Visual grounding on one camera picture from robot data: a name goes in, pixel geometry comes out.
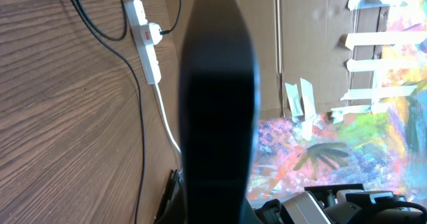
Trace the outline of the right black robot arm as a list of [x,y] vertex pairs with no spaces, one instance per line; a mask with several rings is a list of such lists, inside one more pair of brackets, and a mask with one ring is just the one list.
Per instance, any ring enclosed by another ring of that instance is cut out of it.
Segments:
[[306,187],[259,208],[247,204],[244,223],[426,224],[426,208],[392,191],[366,191],[361,184]]

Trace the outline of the blue Samsung Galaxy smartphone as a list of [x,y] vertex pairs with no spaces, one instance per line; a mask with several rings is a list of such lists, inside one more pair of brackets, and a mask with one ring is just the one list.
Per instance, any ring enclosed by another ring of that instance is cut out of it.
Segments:
[[236,0],[194,0],[181,52],[179,137],[188,223],[241,223],[260,108]]

